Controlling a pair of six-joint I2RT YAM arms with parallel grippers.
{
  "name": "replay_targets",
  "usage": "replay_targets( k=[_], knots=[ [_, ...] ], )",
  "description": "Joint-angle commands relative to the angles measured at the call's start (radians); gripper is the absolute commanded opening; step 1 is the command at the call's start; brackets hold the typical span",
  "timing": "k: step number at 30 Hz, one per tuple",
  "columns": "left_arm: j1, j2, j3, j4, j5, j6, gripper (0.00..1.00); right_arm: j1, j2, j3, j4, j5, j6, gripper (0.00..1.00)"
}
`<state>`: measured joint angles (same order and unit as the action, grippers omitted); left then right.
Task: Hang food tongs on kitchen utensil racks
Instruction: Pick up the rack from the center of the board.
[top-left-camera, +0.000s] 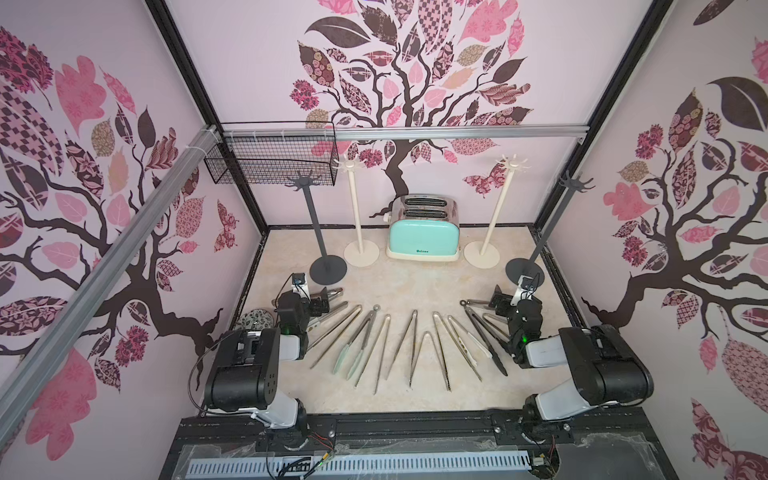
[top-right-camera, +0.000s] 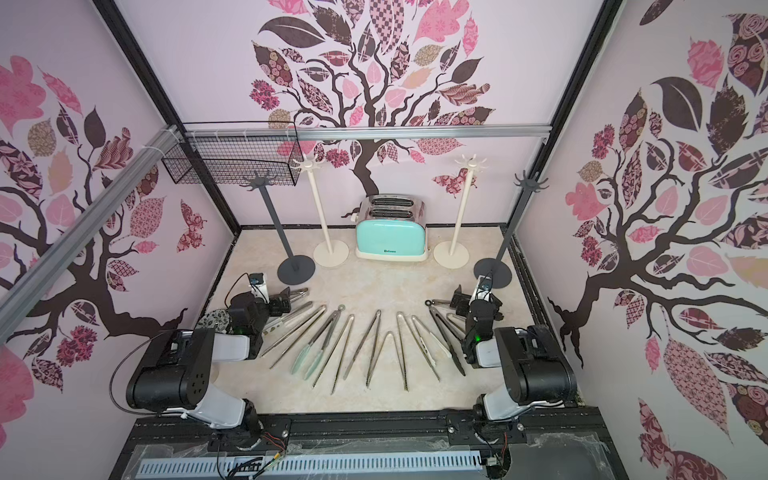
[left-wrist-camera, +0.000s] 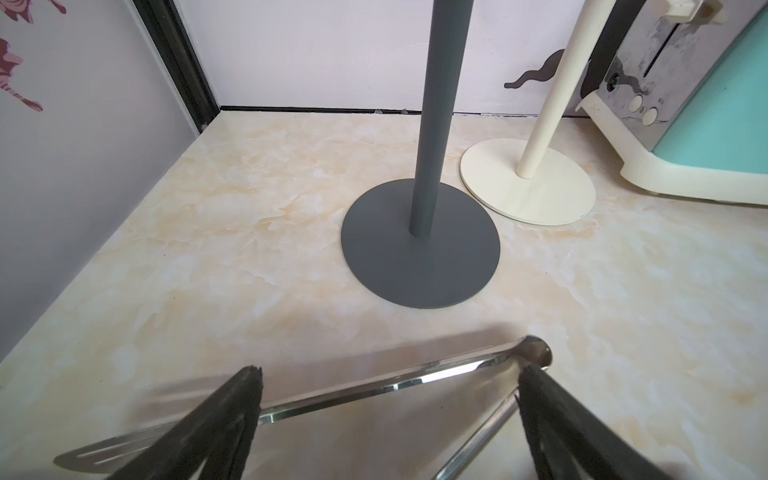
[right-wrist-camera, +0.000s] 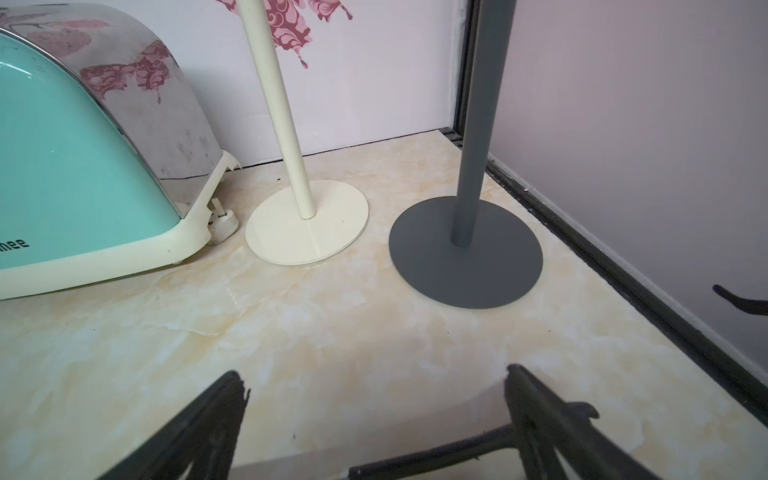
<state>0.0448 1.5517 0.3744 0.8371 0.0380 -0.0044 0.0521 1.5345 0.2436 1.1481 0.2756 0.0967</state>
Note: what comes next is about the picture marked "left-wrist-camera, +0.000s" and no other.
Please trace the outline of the slotted steel spatula tongs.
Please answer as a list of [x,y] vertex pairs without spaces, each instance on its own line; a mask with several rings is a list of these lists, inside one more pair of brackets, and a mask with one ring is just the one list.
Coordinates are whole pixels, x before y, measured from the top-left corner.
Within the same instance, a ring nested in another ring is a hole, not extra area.
[[[546,369],[552,364],[553,355],[549,345],[543,339],[528,335],[497,347],[459,354],[273,403],[261,410],[258,424],[260,426],[274,424],[299,415],[455,378],[497,365],[507,366],[519,361]],[[175,426],[176,423],[172,421],[118,435],[62,453],[53,459],[53,463],[74,472],[112,473],[143,453]]]

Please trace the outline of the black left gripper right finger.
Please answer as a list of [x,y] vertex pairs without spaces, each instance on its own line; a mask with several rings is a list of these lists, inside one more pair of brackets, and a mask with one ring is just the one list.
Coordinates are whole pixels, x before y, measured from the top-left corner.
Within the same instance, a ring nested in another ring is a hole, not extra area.
[[539,479],[667,479],[546,371],[519,375],[519,409]]

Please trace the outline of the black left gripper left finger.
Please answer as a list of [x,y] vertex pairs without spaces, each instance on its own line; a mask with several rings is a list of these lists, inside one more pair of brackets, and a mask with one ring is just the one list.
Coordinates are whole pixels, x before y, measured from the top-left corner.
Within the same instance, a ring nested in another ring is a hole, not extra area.
[[240,479],[261,413],[262,369],[246,366],[112,479]]

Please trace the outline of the grey utensil rack stand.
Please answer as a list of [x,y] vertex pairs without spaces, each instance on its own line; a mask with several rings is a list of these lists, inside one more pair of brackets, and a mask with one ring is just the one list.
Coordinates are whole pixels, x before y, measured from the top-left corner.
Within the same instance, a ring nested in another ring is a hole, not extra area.
[[473,197],[441,180],[473,4],[432,8],[415,175],[360,196],[342,223],[354,276],[379,297],[437,309],[480,292],[496,272],[500,238]]

